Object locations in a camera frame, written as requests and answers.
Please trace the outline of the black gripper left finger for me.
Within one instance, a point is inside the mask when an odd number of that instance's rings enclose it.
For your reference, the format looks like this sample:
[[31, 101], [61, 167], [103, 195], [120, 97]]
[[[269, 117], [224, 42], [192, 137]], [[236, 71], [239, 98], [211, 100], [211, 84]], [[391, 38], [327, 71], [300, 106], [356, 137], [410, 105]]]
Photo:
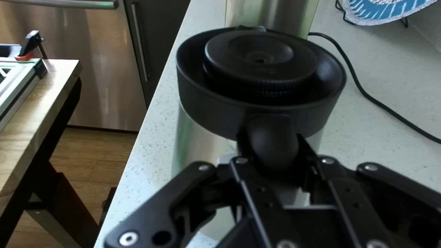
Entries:
[[271, 190], [250, 160], [218, 167], [198, 162], [145, 202], [107, 237], [105, 248], [185, 248], [220, 208], [231, 207], [236, 225], [217, 248], [273, 248], [265, 225]]

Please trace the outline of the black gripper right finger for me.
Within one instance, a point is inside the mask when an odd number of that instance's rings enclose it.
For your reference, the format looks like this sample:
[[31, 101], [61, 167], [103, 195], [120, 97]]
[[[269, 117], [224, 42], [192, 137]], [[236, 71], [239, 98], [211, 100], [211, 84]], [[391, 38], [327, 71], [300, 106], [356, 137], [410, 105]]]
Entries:
[[440, 248], [441, 195], [378, 163], [355, 171], [298, 138], [302, 189], [330, 206], [352, 248]]

